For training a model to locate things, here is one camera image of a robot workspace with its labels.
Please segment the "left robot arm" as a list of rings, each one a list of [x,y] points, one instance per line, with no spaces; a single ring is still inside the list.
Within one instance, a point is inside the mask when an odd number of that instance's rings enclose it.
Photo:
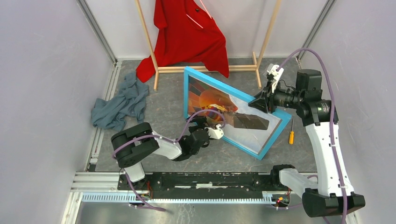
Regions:
[[[122,181],[129,179],[131,187],[141,190],[147,184],[142,160],[149,155],[157,154],[172,161],[184,161],[196,155],[201,148],[208,147],[210,140],[219,140],[224,136],[222,125],[209,126],[204,116],[189,120],[187,128],[189,134],[183,135],[180,140],[159,135],[148,122],[113,135],[112,156],[123,170]]]

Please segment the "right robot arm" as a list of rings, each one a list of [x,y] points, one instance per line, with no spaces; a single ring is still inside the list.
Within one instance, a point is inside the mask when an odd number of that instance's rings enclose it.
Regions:
[[[309,217],[341,216],[363,208],[365,198],[355,192],[343,162],[338,115],[332,101],[322,99],[321,72],[299,70],[295,86],[287,89],[278,86],[282,72],[270,69],[266,86],[248,105],[265,113],[274,113],[278,107],[296,110],[312,144],[318,179],[308,179],[292,165],[275,165],[269,181],[271,187],[275,190],[288,187],[295,192]]]

